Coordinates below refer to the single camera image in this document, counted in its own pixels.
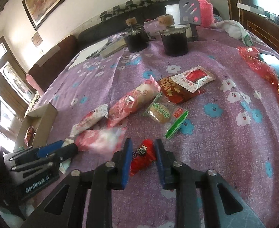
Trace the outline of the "pink clear snack bag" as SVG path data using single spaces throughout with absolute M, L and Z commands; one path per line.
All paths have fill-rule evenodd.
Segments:
M 79 151 L 93 151 L 99 154 L 111 154 L 121 149 L 126 127 L 85 130 L 75 140 Z

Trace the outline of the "small red candy packet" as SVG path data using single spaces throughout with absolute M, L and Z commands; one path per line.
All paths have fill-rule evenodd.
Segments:
M 151 139 L 145 139 L 132 153 L 130 176 L 133 176 L 142 169 L 149 167 L 154 161 L 156 161 L 156 153 L 153 141 Z

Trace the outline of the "dark red snack bag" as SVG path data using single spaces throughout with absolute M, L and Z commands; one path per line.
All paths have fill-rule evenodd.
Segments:
M 163 77 L 162 79 L 158 80 L 157 83 L 160 86 L 160 90 L 172 103 L 174 104 L 181 104 L 205 93 L 204 88 L 200 88 L 196 90 L 194 93 L 186 90 L 176 82 L 170 79 L 171 76 Z

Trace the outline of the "white red snack packet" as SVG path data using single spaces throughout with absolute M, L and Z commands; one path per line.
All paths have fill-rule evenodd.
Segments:
M 181 74 L 171 76 L 170 79 L 187 91 L 194 93 L 205 84 L 215 80 L 215 76 L 201 66 L 191 68 Z

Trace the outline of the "cardboard box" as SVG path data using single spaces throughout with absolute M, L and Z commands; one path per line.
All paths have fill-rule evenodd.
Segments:
M 28 148 L 25 138 L 30 126 L 33 126 L 36 134 L 28 145 L 34 148 L 45 146 L 57 114 L 57 109 L 50 102 L 29 112 L 21 125 L 13 151 L 17 152 Z

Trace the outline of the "green trimmed biscuit packet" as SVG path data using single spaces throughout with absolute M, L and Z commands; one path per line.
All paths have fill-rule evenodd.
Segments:
M 186 120 L 188 113 L 188 110 L 172 103 L 160 92 L 148 106 L 144 115 L 161 124 L 165 138 L 170 139 Z

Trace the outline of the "long pink snack pack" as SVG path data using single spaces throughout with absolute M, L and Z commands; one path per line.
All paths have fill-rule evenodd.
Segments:
M 126 93 L 108 111 L 107 127 L 118 125 L 131 113 L 136 112 L 144 104 L 152 101 L 160 93 L 160 85 L 151 75 L 137 88 Z

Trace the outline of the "dark sofa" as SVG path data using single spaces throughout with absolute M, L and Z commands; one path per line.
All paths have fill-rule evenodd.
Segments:
M 78 36 L 70 35 L 45 53 L 26 74 L 27 82 L 43 95 L 56 77 L 66 68 L 78 52 L 127 28 L 126 20 L 135 17 L 139 24 L 164 15 L 169 2 L 158 2 L 138 7 L 132 11 L 110 16 L 103 12 L 99 23 L 82 31 Z

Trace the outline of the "purple floral tablecloth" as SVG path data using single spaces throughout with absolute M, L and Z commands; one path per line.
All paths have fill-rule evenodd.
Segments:
M 109 56 L 70 63 L 40 98 L 58 115 L 49 142 L 65 139 L 74 124 L 101 104 L 109 117 L 95 129 L 116 124 L 138 147 L 161 139 L 177 160 L 192 169 L 215 169 L 236 190 L 266 227 L 279 224 L 279 102 L 272 85 L 250 69 L 239 54 L 242 42 L 221 30 L 200 28 L 188 54 L 169 57 L 161 38 L 141 52 L 127 49 Z M 215 79 L 204 93 L 178 108 L 158 102 L 140 86 L 154 78 L 164 98 L 179 98 L 171 76 L 190 71 L 190 79 Z

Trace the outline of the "white paper sheet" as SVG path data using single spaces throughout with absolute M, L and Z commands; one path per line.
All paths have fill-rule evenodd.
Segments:
M 86 61 L 88 58 L 93 56 L 95 53 L 99 52 L 101 48 L 106 46 L 106 44 L 109 42 L 109 39 L 104 39 L 102 41 L 99 41 L 91 46 L 88 46 L 87 48 L 81 50 L 76 58 L 72 61 L 71 65 L 69 66 L 69 70 L 76 65 Z

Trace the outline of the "grey notebook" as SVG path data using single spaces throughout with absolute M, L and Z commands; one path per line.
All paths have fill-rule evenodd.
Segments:
M 108 45 L 105 49 L 100 52 L 100 56 L 104 59 L 108 56 L 116 53 L 117 51 L 121 50 L 122 48 L 126 47 L 126 42 L 124 38 L 117 39 L 116 41 L 112 42 Z

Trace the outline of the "black jar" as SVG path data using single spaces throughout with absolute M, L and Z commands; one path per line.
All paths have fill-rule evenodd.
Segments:
M 149 45 L 148 35 L 142 27 L 137 26 L 136 18 L 127 19 L 126 24 L 129 29 L 123 34 L 123 39 L 129 52 L 139 52 L 147 48 Z
M 157 18 L 160 26 L 165 29 L 160 31 L 160 37 L 167 56 L 178 57 L 188 53 L 188 41 L 185 28 L 174 27 L 174 18 L 170 14 Z

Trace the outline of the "black jar right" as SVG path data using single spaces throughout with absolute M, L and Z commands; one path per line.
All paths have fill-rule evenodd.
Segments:
M 174 18 L 170 14 L 157 18 L 160 26 L 165 29 L 160 31 L 160 37 L 167 56 L 178 57 L 188 53 L 188 41 L 185 28 L 174 27 Z

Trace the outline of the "white cup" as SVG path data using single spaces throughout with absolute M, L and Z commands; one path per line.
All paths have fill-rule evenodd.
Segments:
M 166 10 L 166 14 L 170 14 L 173 16 L 173 19 L 174 19 L 173 26 L 176 28 L 182 28 L 183 25 L 181 24 L 181 19 L 180 19 L 179 4 L 166 5 L 165 10 Z

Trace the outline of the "pink thermos bottle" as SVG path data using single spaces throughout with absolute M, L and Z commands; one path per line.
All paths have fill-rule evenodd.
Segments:
M 201 10 L 201 26 L 208 28 L 214 22 L 213 5 L 210 0 L 198 0 Z

